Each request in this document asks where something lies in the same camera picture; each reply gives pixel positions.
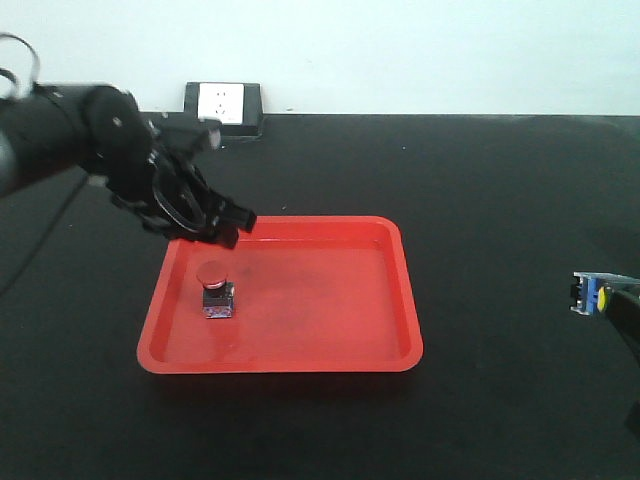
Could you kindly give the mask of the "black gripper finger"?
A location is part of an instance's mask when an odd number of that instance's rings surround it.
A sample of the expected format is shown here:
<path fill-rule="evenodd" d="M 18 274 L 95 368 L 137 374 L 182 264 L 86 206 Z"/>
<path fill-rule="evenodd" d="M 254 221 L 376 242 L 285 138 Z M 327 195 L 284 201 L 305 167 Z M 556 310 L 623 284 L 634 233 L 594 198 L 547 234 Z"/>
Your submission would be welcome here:
<path fill-rule="evenodd" d="M 606 287 L 604 315 L 639 363 L 639 286 Z"/>

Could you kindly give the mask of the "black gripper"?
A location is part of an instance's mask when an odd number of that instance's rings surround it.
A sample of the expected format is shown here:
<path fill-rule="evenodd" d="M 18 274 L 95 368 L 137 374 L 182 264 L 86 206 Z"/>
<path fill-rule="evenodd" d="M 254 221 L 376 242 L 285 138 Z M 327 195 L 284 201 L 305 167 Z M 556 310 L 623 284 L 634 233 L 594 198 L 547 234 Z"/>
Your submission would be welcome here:
<path fill-rule="evenodd" d="M 238 230 L 251 233 L 256 213 L 215 193 L 184 155 L 153 149 L 135 171 L 113 175 L 114 205 L 137 216 L 144 229 L 232 250 Z"/>

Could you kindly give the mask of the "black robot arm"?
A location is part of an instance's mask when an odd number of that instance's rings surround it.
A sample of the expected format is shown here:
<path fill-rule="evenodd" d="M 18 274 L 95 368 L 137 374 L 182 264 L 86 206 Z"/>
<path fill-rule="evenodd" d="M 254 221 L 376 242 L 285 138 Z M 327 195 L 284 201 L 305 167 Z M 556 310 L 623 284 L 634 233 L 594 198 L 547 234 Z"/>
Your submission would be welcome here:
<path fill-rule="evenodd" d="M 145 230 L 232 249 L 257 216 L 215 191 L 195 165 L 220 143 L 219 122 L 148 117 L 112 86 L 37 84 L 1 101 L 1 194 L 78 166 L 102 178 L 112 203 Z"/>

